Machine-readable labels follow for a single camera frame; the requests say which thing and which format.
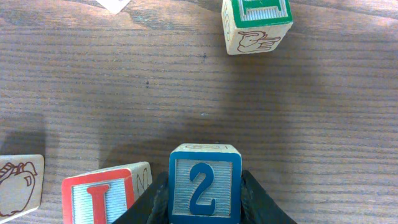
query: animal carving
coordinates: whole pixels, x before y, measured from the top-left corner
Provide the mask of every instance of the animal carving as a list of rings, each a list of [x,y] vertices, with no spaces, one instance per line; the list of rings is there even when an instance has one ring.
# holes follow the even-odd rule
[[[268,38],[268,35],[263,31],[241,31],[238,33],[243,35],[241,41],[239,41],[238,47],[238,51],[242,53],[266,52],[270,50],[276,42],[280,41],[280,37]]]

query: blue-bordered block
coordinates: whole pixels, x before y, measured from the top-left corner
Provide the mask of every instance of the blue-bordered block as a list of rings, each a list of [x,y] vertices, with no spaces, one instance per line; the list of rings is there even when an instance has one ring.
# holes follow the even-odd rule
[[[239,223],[241,174],[242,157],[231,145],[180,145],[170,155],[170,223]]]

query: number 2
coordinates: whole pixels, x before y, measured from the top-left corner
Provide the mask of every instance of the number 2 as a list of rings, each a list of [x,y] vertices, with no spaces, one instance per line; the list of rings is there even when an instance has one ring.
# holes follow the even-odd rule
[[[205,179],[200,183],[196,191],[193,193],[191,202],[189,204],[189,210],[194,215],[212,215],[216,210],[216,200],[211,200],[210,205],[198,205],[197,201],[200,195],[212,185],[214,181],[214,170],[209,164],[203,162],[194,165],[189,174],[191,181],[194,181],[199,173],[206,175]]]

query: toy block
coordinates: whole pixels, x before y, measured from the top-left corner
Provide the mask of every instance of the toy block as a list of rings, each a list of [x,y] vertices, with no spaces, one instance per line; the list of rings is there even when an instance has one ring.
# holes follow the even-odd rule
[[[241,173],[231,145],[180,145],[170,155],[170,223],[239,223]]]
[[[62,182],[65,224],[106,224],[118,219],[152,183],[148,162],[110,167]]]
[[[119,13],[130,2],[130,0],[97,0],[97,1],[113,14]]]
[[[0,223],[40,206],[43,175],[42,155],[0,156]]]
[[[270,52],[293,24],[288,0],[223,0],[221,16],[230,55]]]

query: wooden surface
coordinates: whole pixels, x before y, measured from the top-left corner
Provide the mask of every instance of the wooden surface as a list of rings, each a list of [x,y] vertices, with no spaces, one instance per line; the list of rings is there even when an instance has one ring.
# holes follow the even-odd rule
[[[398,2],[293,0],[269,54],[226,54],[221,0],[0,1],[1,154],[45,154],[42,206],[61,183],[226,143],[299,223],[398,222]]]

